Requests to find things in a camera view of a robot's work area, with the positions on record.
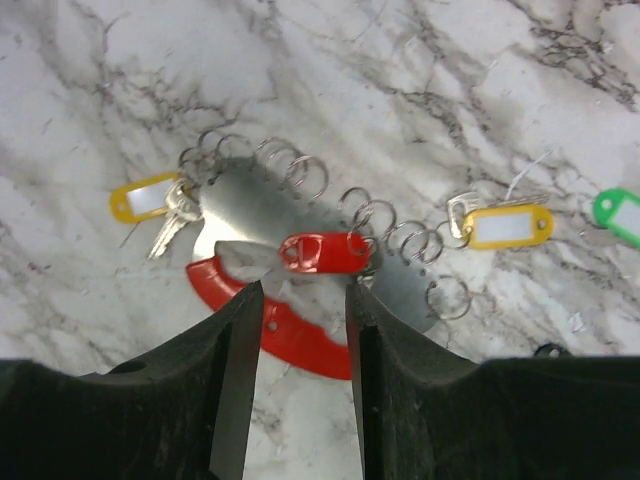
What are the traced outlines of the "red key tag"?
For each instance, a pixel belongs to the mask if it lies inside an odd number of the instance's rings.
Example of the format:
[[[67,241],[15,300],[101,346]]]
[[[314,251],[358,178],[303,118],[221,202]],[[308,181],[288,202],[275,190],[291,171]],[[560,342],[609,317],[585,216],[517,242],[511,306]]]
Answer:
[[[373,254],[360,233],[303,232],[287,237],[278,250],[283,266],[298,274],[357,274]]]

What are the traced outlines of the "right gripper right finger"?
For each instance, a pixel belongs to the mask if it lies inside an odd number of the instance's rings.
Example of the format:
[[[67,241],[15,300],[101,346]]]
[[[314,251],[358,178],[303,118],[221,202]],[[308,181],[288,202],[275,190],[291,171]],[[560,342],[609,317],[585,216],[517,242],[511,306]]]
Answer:
[[[367,479],[635,479],[635,357],[462,358],[346,293]]]

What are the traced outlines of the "red handled key organizer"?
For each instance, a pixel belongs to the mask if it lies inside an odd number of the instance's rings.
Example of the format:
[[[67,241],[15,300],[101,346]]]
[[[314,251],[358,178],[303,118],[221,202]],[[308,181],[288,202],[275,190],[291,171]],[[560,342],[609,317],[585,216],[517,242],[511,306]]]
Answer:
[[[186,268],[195,293],[219,310],[247,284],[265,293],[262,348],[296,368],[351,376],[344,328],[347,285],[361,283],[400,320],[425,333],[471,307],[467,284],[434,272],[440,233],[398,215],[394,204],[353,186],[331,189],[324,161],[271,137],[258,146],[236,134],[201,136],[180,164],[199,189],[204,226]],[[290,235],[354,231],[373,254],[357,274],[298,274],[278,250]]]

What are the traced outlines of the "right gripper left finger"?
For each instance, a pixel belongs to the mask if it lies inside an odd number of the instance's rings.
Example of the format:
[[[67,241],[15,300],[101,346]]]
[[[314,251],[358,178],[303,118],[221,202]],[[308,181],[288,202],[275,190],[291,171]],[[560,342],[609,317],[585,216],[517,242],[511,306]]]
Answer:
[[[259,283],[105,374],[1,363],[5,479],[239,479],[262,333]]]

